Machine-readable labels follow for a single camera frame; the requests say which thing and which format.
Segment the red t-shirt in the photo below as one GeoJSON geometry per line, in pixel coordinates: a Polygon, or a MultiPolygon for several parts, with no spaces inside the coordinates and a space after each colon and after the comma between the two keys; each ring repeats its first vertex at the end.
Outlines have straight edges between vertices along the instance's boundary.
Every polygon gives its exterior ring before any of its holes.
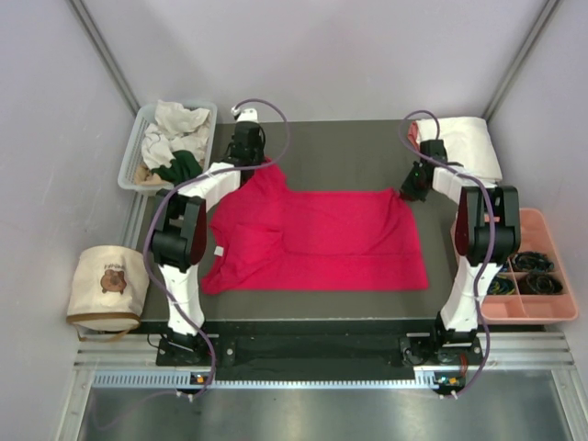
{"type": "Polygon", "coordinates": [[[272,165],[220,201],[210,229],[220,254],[201,279],[208,295],[429,286],[413,212],[392,188],[295,191],[272,165]]]}

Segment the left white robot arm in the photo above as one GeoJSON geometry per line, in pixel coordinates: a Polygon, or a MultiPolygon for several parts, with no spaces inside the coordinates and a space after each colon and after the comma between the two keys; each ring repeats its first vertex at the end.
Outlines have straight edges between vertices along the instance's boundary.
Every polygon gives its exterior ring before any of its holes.
{"type": "Polygon", "coordinates": [[[265,161],[265,132],[256,120],[236,123],[232,140],[221,162],[212,164],[202,180],[174,192],[156,193],[156,208],[150,251],[159,267],[169,305],[176,352],[188,364],[202,362],[209,351],[207,340],[198,336],[204,323],[199,302],[198,264],[207,247],[207,212],[253,176],[255,166],[265,161]]]}

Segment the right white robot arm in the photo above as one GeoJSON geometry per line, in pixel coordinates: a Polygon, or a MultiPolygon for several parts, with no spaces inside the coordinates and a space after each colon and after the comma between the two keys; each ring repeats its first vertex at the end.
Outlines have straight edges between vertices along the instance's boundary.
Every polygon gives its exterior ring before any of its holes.
{"type": "Polygon", "coordinates": [[[458,206],[453,244],[458,272],[449,298],[435,319],[431,357],[452,362],[474,343],[481,304],[492,280],[522,240],[518,190],[473,175],[447,159],[442,140],[420,143],[418,162],[401,185],[401,198],[424,201],[432,190],[458,206]]]}

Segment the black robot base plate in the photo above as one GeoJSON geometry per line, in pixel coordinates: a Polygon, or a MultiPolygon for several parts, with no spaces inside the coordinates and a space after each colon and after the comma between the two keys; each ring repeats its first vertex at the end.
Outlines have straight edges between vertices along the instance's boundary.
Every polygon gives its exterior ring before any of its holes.
{"type": "Polygon", "coordinates": [[[211,321],[204,337],[161,334],[156,364],[216,368],[216,379],[410,379],[413,368],[458,374],[482,360],[478,339],[438,347],[432,319],[211,321]]]}

